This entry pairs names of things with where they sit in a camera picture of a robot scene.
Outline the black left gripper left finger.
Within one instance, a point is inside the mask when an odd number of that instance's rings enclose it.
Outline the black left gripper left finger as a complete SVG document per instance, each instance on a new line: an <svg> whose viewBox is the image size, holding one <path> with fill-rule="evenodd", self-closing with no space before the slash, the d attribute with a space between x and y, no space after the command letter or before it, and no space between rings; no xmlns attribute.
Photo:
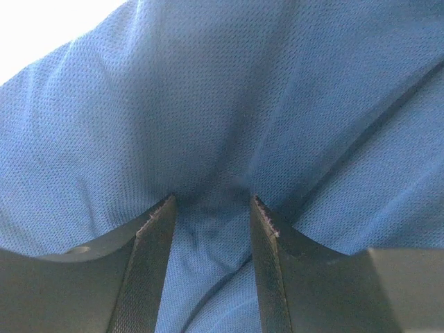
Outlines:
<svg viewBox="0 0 444 333"><path fill-rule="evenodd" d="M1 251L2 332L154 332L176 198L63 254Z"/></svg>

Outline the navy blue shorts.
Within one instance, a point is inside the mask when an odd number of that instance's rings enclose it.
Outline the navy blue shorts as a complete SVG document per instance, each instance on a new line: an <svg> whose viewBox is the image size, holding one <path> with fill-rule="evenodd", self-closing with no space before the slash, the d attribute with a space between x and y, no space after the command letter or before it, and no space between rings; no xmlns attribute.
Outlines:
<svg viewBox="0 0 444 333"><path fill-rule="evenodd" d="M156 330L259 332L249 200L317 242L443 246L442 1L127 1L1 87L1 246L167 194Z"/></svg>

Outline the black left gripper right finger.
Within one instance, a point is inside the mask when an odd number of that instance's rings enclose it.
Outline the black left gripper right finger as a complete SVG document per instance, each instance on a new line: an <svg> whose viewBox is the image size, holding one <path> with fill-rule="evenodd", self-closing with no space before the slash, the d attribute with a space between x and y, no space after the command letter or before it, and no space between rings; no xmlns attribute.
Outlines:
<svg viewBox="0 0 444 333"><path fill-rule="evenodd" d="M443 251L331 250L258 198L250 238L263 332L442 332Z"/></svg>

